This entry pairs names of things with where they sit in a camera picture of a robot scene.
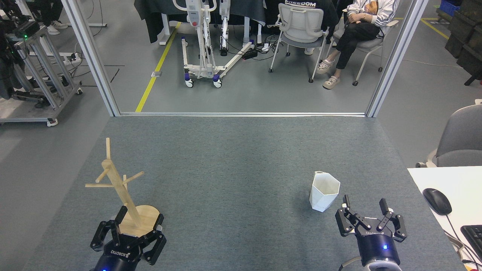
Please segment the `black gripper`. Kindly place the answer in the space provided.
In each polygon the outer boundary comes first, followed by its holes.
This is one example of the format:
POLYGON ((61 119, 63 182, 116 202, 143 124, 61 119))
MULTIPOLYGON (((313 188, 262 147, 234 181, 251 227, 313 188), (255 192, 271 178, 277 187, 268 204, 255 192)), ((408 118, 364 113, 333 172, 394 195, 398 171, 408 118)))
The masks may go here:
POLYGON ((167 242, 162 233, 164 215, 158 215, 152 230, 143 235, 141 242, 138 242, 139 238, 136 236, 120 234, 119 225, 127 211, 128 208, 122 206, 114 220, 99 223, 90 247, 98 252, 103 249, 103 254, 92 269, 93 271, 134 271, 141 256, 150 265, 155 265, 157 262, 167 242), (104 245, 105 236, 109 231, 111 231, 113 240, 104 245), (152 242, 153 247, 149 251, 144 251, 152 242))
MULTIPOLYGON (((378 260, 400 264, 394 240, 403 242, 407 238, 404 218, 394 213, 388 207, 384 198, 379 201, 379 206, 384 217, 377 225, 377 231, 374 233, 364 231, 365 235, 362 235, 362 233, 356 235, 362 266, 378 260), (393 233, 390 230, 384 230, 389 221, 393 224, 393 233)), ((348 195, 344 195, 342 207, 337 210, 335 218, 340 235, 343 237, 348 236, 356 229, 357 225, 361 225, 366 230, 372 229, 372 226, 365 222, 364 218, 352 211, 348 195)))

